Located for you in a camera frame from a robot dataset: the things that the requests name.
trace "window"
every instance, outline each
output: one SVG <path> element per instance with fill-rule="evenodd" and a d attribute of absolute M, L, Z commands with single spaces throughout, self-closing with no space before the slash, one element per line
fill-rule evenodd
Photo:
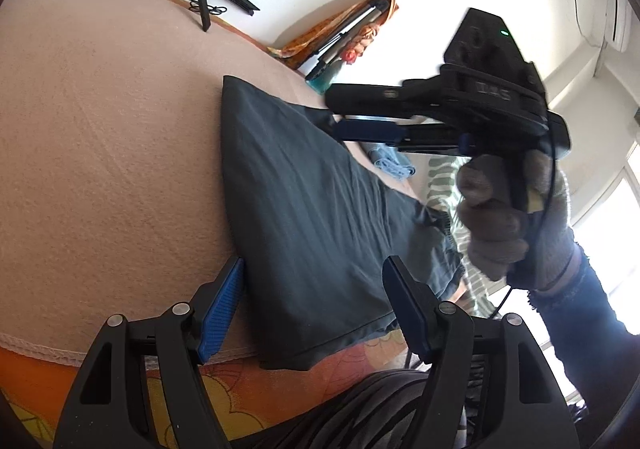
<path fill-rule="evenodd" d="M 632 334 L 640 333 L 640 146 L 636 145 L 628 162 L 596 204 L 574 224 L 575 239 L 591 258 L 609 303 Z M 508 287 L 490 296 L 497 305 Z M 529 305 L 527 292 L 514 289 L 500 313 L 522 316 L 549 362 L 560 389 L 568 401 L 580 398 L 556 358 L 540 315 Z"/>

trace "gray glove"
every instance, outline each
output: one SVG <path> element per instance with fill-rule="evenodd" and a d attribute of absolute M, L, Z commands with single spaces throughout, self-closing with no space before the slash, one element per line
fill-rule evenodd
<path fill-rule="evenodd" d="M 537 202 L 529 212 L 542 210 L 551 179 L 551 159 L 539 151 L 527 152 L 524 176 L 529 201 Z M 479 156 L 465 164 L 458 172 L 457 184 L 464 197 L 458 206 L 458 216 L 471 232 L 469 260 L 491 280 L 498 281 L 507 275 L 512 263 L 527 254 L 529 244 L 524 240 L 529 227 L 527 214 L 510 206 L 506 172 L 502 159 L 496 156 Z M 556 172 L 554 185 L 536 245 L 533 288 L 543 291 L 556 286 L 577 255 L 574 232 L 568 224 L 569 194 L 561 171 Z"/>

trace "beige bedspread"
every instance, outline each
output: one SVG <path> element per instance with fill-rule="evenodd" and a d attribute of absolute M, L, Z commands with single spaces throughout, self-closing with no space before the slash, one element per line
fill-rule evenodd
<path fill-rule="evenodd" d="M 298 74 L 166 0 L 0 6 L 0 346 L 79 365 L 109 315 L 158 315 L 215 276 L 234 252 L 224 74 L 323 105 Z M 216 360 L 254 352 L 241 309 Z"/>

